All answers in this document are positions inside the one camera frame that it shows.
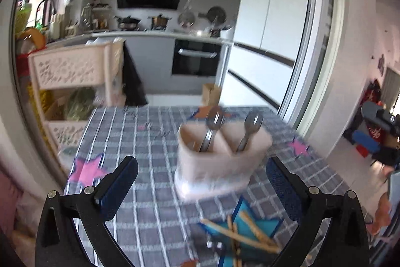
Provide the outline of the patterned bamboo chopstick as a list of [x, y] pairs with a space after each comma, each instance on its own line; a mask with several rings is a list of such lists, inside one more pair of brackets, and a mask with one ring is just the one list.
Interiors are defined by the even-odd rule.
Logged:
[[246, 211], [240, 211], [239, 216], [247, 224], [254, 236], [261, 243], [274, 247], [277, 246], [277, 244], [256, 225], [256, 223], [253, 221], [253, 219], [251, 219]]

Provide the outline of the black hanging cloth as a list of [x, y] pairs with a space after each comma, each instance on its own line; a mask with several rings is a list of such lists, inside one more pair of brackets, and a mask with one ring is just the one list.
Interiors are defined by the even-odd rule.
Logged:
[[144, 85], [136, 70], [126, 42], [123, 43], [123, 92], [126, 95], [126, 106], [145, 106], [148, 104]]

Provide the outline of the pink star mat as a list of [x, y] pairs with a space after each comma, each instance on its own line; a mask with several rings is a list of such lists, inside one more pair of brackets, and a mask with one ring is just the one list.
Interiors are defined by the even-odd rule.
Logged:
[[94, 180], [107, 175], [107, 170], [102, 168], [102, 161], [103, 154], [98, 154], [94, 159], [88, 161], [76, 157], [68, 181], [80, 184], [83, 187], [93, 185]]
[[297, 138], [293, 138], [291, 142], [287, 144], [292, 150], [296, 157], [304, 156], [309, 157], [309, 146], [303, 143], [301, 140]]

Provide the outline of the beige utensil holder caddy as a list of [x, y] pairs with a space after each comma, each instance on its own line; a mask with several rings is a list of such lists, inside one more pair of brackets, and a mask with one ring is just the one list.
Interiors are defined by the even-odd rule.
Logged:
[[262, 127], [249, 139], [243, 152], [236, 152], [245, 130], [243, 121], [233, 121], [214, 134], [206, 152], [200, 152], [206, 131], [204, 123], [195, 121], [182, 124], [178, 130], [174, 184], [182, 201], [243, 190], [273, 144], [271, 134]]

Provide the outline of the metal spoon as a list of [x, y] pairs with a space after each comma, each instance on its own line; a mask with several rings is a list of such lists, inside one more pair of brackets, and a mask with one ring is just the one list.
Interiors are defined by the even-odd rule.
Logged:
[[201, 143], [199, 152], [207, 152], [212, 142], [213, 136], [223, 126], [225, 120], [225, 112], [220, 106], [213, 107], [207, 114], [205, 125], [207, 132]]
[[245, 119], [244, 130], [245, 135], [241, 139], [236, 152], [242, 152], [246, 148], [251, 136], [259, 131], [263, 124], [263, 115], [261, 112], [251, 111]]

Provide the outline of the orange star mat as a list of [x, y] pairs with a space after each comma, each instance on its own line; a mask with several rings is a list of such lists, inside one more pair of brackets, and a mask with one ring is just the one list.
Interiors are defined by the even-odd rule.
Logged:
[[[221, 106], [200, 106], [198, 109], [196, 109], [196, 111], [194, 111], [194, 113], [192, 113], [192, 115], [190, 115], [190, 117], [187, 118], [187, 120], [188, 121], [196, 120], [196, 119], [204, 120], [207, 118], [210, 111], [214, 108], [217, 108], [218, 110], [223, 110], [223, 108]], [[233, 119], [233, 118], [238, 117], [239, 115], [235, 112], [225, 111], [224, 116], [227, 119]]]

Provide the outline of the pink star mat right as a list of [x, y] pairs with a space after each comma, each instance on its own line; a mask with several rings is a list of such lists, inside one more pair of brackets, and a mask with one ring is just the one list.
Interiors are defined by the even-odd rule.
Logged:
[[304, 156], [309, 157], [309, 146], [303, 143], [301, 140], [297, 138], [293, 138], [291, 142], [287, 144], [292, 150], [296, 157]]

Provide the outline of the black wok pan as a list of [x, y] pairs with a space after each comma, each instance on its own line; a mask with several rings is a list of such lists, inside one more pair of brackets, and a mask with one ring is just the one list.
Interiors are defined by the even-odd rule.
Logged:
[[117, 22], [118, 28], [122, 31], [136, 31], [139, 29], [140, 20], [137, 18], [132, 18], [131, 16], [114, 16], [114, 19]]

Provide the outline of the white refrigerator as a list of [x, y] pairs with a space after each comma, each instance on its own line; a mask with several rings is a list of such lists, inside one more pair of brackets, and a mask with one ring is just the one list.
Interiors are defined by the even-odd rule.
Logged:
[[220, 103], [279, 110], [292, 78], [309, 0], [241, 0]]

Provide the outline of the blue star mat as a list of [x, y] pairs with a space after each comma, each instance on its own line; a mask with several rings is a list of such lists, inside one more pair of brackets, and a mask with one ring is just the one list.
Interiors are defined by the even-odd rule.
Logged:
[[[240, 211], [246, 211], [251, 219], [253, 219], [255, 224], [272, 240], [283, 223], [283, 220], [279, 218], [262, 219], [257, 217], [253, 209], [250, 207], [248, 201], [241, 196], [236, 204], [236, 207], [234, 208], [233, 213], [230, 214], [232, 216], [232, 221], [237, 226], [237, 234], [246, 236], [258, 242], [260, 241], [254, 236], [248, 225], [240, 218]], [[212, 222], [222, 226], [223, 228], [229, 228], [227, 225], [227, 219]], [[201, 222], [199, 223], [199, 226], [201, 226], [201, 228], [204, 229], [208, 235], [207, 247], [212, 249], [219, 256], [218, 266], [233, 266], [231, 238], [228, 238], [227, 236], [220, 234], [218, 231], [201, 224]], [[239, 258], [242, 260], [243, 266], [271, 266], [275, 258], [279, 255], [250, 247], [249, 245], [239, 241], [237, 242], [240, 245], [241, 251]]]

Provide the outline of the built-in black oven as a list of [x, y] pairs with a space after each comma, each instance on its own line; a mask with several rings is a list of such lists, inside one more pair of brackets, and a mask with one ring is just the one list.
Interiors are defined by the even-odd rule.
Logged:
[[171, 74], [215, 77], [221, 51], [215, 43], [176, 39]]

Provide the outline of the beige plastic storage cart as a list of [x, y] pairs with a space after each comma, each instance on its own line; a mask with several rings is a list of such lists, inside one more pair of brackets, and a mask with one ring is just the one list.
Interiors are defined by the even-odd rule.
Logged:
[[40, 122], [54, 154], [77, 146], [87, 117], [59, 118], [77, 90], [90, 89], [95, 106], [123, 106], [124, 41], [90, 43], [41, 50], [28, 55], [32, 94]]

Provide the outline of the cardboard box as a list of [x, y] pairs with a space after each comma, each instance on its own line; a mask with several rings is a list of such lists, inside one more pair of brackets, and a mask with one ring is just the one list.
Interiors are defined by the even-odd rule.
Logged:
[[203, 84], [201, 103], [204, 106], [217, 106], [220, 101], [222, 88], [213, 83]]

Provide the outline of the short bamboo chopstick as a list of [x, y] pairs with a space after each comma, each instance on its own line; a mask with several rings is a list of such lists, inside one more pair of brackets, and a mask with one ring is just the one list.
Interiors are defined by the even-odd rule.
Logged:
[[[227, 225], [228, 225], [229, 230], [232, 233], [237, 234], [237, 225], [233, 222], [232, 216], [228, 215], [226, 220], [227, 220]], [[232, 249], [232, 256], [233, 256], [233, 266], [234, 267], [242, 267], [243, 262], [239, 258], [239, 254], [241, 251], [240, 245], [234, 238], [231, 238], [230, 240], [231, 240], [231, 249]]]

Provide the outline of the copper cooking pot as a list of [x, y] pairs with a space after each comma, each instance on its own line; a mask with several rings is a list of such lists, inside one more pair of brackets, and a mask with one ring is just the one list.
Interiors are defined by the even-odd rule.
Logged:
[[159, 14], [158, 16], [149, 16], [150, 29], [152, 31], [165, 31], [171, 18]]

